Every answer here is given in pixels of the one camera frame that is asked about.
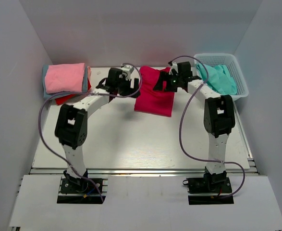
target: pink towel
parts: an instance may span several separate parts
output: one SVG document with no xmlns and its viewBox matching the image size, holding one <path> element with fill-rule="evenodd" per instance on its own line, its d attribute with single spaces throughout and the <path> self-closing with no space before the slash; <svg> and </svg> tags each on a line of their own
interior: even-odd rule
<svg viewBox="0 0 282 231">
<path fill-rule="evenodd" d="M 45 77 L 46 92 L 82 92 L 85 63 L 50 65 Z"/>
<path fill-rule="evenodd" d="M 163 70 L 156 70 L 149 66 L 143 66 L 140 68 L 143 83 L 140 89 L 141 95 L 137 97 L 135 101 L 135 111 L 171 117 L 174 92 L 153 91 L 160 72 L 169 72 L 169 70 L 169 67 Z"/>
</svg>

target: teal cloth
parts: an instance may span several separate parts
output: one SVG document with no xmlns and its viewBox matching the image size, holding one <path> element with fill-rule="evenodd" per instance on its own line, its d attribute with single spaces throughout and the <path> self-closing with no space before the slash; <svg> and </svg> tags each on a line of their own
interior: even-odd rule
<svg viewBox="0 0 282 231">
<path fill-rule="evenodd" d="M 43 89 L 44 89 L 44 99 L 45 100 L 49 99 L 52 95 L 55 94 L 55 93 L 48 94 L 46 92 L 45 77 L 46 77 L 48 69 L 49 69 L 49 65 L 43 65 L 43 76 L 42 76 L 42 78 L 43 78 Z M 84 77 L 83 77 L 83 82 L 82 82 L 82 92 L 87 92 L 87 89 L 88 89 L 87 78 L 88 78 L 88 76 L 87 76 L 87 66 L 85 66 Z M 54 99 L 57 99 L 57 98 L 60 98 L 60 97 L 66 96 L 66 95 L 70 95 L 70 94 L 67 93 L 67 94 L 63 94 L 63 95 L 58 95 L 58 96 L 55 96 Z"/>
<path fill-rule="evenodd" d="M 197 69 L 200 71 L 203 80 L 207 78 L 206 71 L 201 64 L 196 64 Z M 237 85 L 233 77 L 231 77 L 226 65 L 217 65 L 215 67 L 205 67 L 209 73 L 208 86 L 221 95 L 236 95 Z"/>
</svg>

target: folded pink towel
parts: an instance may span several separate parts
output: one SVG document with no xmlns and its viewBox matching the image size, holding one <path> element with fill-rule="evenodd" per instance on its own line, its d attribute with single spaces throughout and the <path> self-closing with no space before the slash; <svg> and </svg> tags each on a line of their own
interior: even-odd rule
<svg viewBox="0 0 282 231">
<path fill-rule="evenodd" d="M 46 92 L 82 92 L 85 63 L 50 65 L 45 77 Z"/>
</svg>

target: white wall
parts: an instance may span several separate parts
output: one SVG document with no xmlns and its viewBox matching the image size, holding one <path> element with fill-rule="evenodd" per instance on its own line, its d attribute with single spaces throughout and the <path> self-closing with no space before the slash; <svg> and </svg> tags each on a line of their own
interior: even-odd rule
<svg viewBox="0 0 282 231">
<path fill-rule="evenodd" d="M 282 1 L 262 2 L 235 56 L 250 92 L 238 104 L 240 116 L 282 212 Z"/>
<path fill-rule="evenodd" d="M 0 0 L 0 231 L 29 172 L 42 104 L 41 70 L 51 61 L 18 0 Z"/>
<path fill-rule="evenodd" d="M 262 0 L 20 0 L 54 64 L 234 53 Z"/>
</svg>

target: green towel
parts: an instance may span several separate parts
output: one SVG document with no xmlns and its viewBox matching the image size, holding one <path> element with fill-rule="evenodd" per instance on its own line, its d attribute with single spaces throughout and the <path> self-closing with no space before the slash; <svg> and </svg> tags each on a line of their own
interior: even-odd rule
<svg viewBox="0 0 282 231">
<path fill-rule="evenodd" d="M 196 64 L 203 80 L 207 78 L 206 71 L 201 64 Z M 217 65 L 215 67 L 205 65 L 209 73 L 208 86 L 221 95 L 236 95 L 237 85 L 233 77 L 231 77 L 227 66 Z"/>
</svg>

